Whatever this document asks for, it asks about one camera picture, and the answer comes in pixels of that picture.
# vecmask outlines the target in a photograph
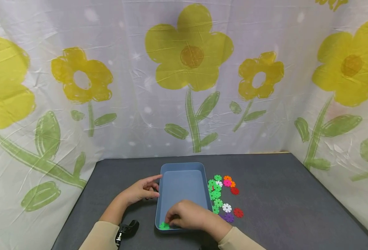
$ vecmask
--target right hand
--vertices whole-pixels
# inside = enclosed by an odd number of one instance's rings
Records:
[[[186,229],[204,230],[205,223],[212,215],[211,211],[196,203],[182,200],[168,210],[165,223]]]

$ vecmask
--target green leaf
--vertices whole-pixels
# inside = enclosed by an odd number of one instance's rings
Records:
[[[200,141],[200,146],[201,147],[205,147],[207,145],[209,145],[210,143],[212,143],[214,140],[217,139],[217,137],[219,136],[218,133],[216,132],[212,132],[211,134],[208,134],[205,138],[203,138],[201,141]]]
[[[325,137],[335,137],[345,134],[357,127],[361,121],[363,121],[361,116],[354,116],[351,114],[337,116],[323,125],[321,128],[321,135]]]
[[[80,177],[81,169],[84,167],[85,160],[86,160],[86,155],[84,152],[81,152],[80,155],[76,159],[76,165],[74,165],[73,176],[77,178]]]
[[[21,206],[26,212],[35,211],[56,200],[60,193],[61,191],[55,182],[45,182],[28,191]]]
[[[242,112],[241,106],[236,102],[230,103],[230,109],[234,114],[240,114]]]
[[[210,112],[213,110],[213,108],[216,106],[217,102],[219,101],[219,98],[220,98],[219,91],[211,93],[199,107],[199,110],[195,115],[196,120],[202,121],[203,119],[205,119],[208,116],[208,114],[210,114]]]
[[[308,142],[308,140],[310,139],[310,134],[308,131],[307,121],[302,117],[298,117],[295,121],[295,127],[298,130],[300,137],[302,138],[302,142]]]
[[[252,112],[250,114],[247,114],[244,118],[244,122],[249,122],[249,121],[252,121],[254,119],[257,119],[259,118],[260,116],[264,115],[266,113],[266,110],[260,110],[260,111],[255,111],[255,112]]]
[[[368,161],[368,139],[360,143],[360,156],[363,160]]]
[[[112,122],[116,118],[117,118],[116,113],[104,114],[103,116],[95,120],[95,125],[96,126],[105,125],[107,123]]]
[[[35,132],[35,145],[39,155],[53,160],[60,145],[60,127],[53,111],[48,111],[38,119]]]
[[[184,140],[189,134],[186,129],[173,123],[166,124],[164,130],[171,134],[173,137],[181,140]]]
[[[81,121],[85,117],[85,114],[81,113],[78,110],[72,110],[70,111],[70,114],[71,114],[71,118],[73,118],[73,120],[75,121]]]
[[[312,159],[309,163],[309,166],[315,169],[328,171],[331,168],[331,162],[326,159],[319,158],[319,159]]]

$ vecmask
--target yellow flower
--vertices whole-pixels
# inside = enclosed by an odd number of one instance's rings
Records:
[[[198,3],[189,5],[178,17],[177,29],[158,24],[148,30],[145,49],[160,63],[156,81],[166,89],[190,85],[194,91],[216,84],[219,66],[234,50],[232,40],[221,32],[210,32],[212,19],[208,9]]]
[[[30,58],[15,43],[0,37],[0,129],[34,111],[35,96],[22,85]]]
[[[108,84],[113,82],[109,69],[100,61],[87,60],[85,52],[79,47],[63,50],[63,56],[52,60],[53,77],[63,84],[66,97],[73,103],[85,103],[91,99],[101,102],[111,98]],[[74,81],[74,73],[84,72],[89,81],[89,88],[82,89]]]
[[[243,80],[239,83],[238,92],[244,100],[267,98],[274,92],[274,84],[284,76],[284,64],[275,58],[276,53],[270,51],[262,53],[259,58],[246,59],[239,66],[238,73]],[[259,72],[264,72],[266,79],[260,87],[253,87],[253,78]]]
[[[323,63],[312,80],[325,91],[334,91],[334,99],[348,107],[368,99],[368,21],[354,36],[349,32],[329,35],[317,54]]]

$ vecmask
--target red snowflake block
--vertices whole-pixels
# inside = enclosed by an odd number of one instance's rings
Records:
[[[238,218],[242,218],[243,217],[243,211],[240,208],[235,208],[234,209],[234,215],[237,216]]]
[[[239,189],[237,189],[236,187],[235,188],[234,187],[231,187],[231,193],[233,195],[239,195]]]

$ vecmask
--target left hand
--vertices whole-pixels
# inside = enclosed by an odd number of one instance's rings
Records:
[[[121,192],[118,197],[120,197],[127,206],[139,202],[144,198],[157,198],[159,197],[159,193],[155,192],[155,190],[159,191],[159,185],[155,180],[160,179],[161,177],[162,175],[159,174],[141,179],[132,184],[128,189]]]

